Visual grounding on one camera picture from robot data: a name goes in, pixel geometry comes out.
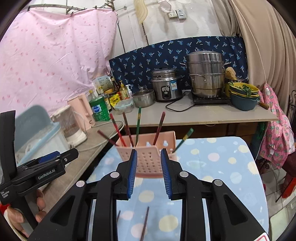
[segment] curtain rod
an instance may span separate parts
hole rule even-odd
[[[114,2],[115,0],[110,0],[108,2],[106,2],[104,5],[102,5],[101,7],[97,7],[94,6],[95,9],[97,8],[105,8],[105,6],[110,7],[113,11],[115,10],[114,8]],[[33,7],[57,7],[57,8],[66,8],[67,11],[66,13],[68,13],[70,10],[76,10],[76,11],[82,11],[85,10],[86,8],[79,8],[79,7],[73,7],[73,6],[66,6],[66,5],[60,5],[60,4],[34,4],[34,5],[30,5],[28,6],[28,11],[30,10],[30,8]]]

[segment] green chopstick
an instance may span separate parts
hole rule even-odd
[[[192,128],[190,128],[190,130],[187,132],[187,134],[183,137],[183,139],[181,140],[181,142],[179,143],[179,145],[177,145],[177,147],[175,148],[175,150],[172,151],[172,153],[174,153],[182,144],[184,141],[186,141],[187,138],[189,138],[191,136],[191,134],[194,132],[194,130]]]
[[[140,130],[140,119],[141,119],[141,107],[139,107],[139,112],[138,112],[138,122],[137,122],[137,133],[136,133],[136,144],[135,147],[137,146],[138,143],[138,138],[139,138],[139,130]]]

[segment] human hand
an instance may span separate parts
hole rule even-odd
[[[43,211],[43,209],[46,207],[45,204],[45,200],[43,198],[43,192],[40,191],[39,189],[37,189],[37,206],[39,208],[39,212],[36,214],[35,218],[36,221],[38,223],[41,222],[41,220],[45,217],[46,212]],[[8,218],[10,220],[10,222],[12,223],[12,225],[19,230],[20,232],[22,232],[27,238],[29,237],[29,235],[26,233],[26,231],[23,229],[23,227],[21,226],[21,223],[23,223],[25,221],[25,218],[23,216],[23,214],[21,214],[19,211],[17,211],[16,209],[12,208],[12,207],[8,207],[7,208],[7,214],[8,214]]]

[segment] beige curtain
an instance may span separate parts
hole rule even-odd
[[[223,36],[240,34],[239,24],[230,0],[212,0],[217,23]]]
[[[296,86],[296,39],[284,19],[266,0],[212,2],[223,33],[232,34],[230,10],[235,13],[246,45],[249,83],[262,89],[266,79],[286,112],[288,96]]]

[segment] wooden handle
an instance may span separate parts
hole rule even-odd
[[[269,109],[269,105],[268,104],[265,104],[263,102],[258,102],[258,105],[260,105],[261,107],[263,107],[264,109]]]

